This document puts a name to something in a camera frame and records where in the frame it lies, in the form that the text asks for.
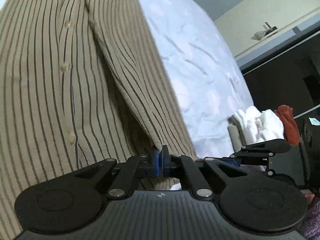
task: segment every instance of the white sticker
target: white sticker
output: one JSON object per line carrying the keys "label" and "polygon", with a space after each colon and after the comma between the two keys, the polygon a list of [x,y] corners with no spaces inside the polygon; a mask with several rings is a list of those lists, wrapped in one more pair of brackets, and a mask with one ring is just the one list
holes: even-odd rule
{"label": "white sticker", "polygon": [[309,117],[309,120],[310,120],[312,125],[320,126],[320,122],[316,118],[310,118]]}

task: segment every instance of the shirt button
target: shirt button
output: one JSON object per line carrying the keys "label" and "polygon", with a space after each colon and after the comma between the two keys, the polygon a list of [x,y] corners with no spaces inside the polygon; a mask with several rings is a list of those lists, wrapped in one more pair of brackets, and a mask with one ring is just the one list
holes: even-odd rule
{"label": "shirt button", "polygon": [[76,141],[76,135],[73,133],[73,132],[69,132],[69,142],[71,143],[71,144],[74,144],[75,143],[75,141]]}
{"label": "shirt button", "polygon": [[73,22],[72,22],[72,21],[66,21],[66,22],[64,23],[64,26],[65,26],[66,28],[72,28],[72,27],[73,27]]}
{"label": "shirt button", "polygon": [[70,69],[70,64],[67,62],[64,62],[61,64],[60,69],[63,73],[65,73]]}

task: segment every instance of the shirt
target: shirt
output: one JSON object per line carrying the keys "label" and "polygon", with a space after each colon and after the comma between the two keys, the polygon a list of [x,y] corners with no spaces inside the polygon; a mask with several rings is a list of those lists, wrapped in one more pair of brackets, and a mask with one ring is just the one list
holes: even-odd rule
{"label": "shirt", "polygon": [[[138,0],[7,0],[0,12],[0,239],[24,189],[168,145],[196,158]],[[173,181],[144,187],[169,188]]]}

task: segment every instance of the bed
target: bed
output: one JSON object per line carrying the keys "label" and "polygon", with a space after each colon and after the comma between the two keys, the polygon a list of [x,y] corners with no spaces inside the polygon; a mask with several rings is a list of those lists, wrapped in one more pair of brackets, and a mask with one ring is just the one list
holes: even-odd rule
{"label": "bed", "polygon": [[140,3],[198,157],[229,156],[228,119],[253,102],[228,46],[193,0]]}

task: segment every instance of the orange cloth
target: orange cloth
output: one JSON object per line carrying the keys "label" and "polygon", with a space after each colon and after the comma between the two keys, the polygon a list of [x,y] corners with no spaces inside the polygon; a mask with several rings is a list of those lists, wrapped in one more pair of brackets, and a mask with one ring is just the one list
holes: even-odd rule
{"label": "orange cloth", "polygon": [[291,145],[297,145],[300,143],[300,134],[298,126],[293,119],[293,109],[289,106],[279,106],[274,111],[280,118],[284,126],[284,136]]}

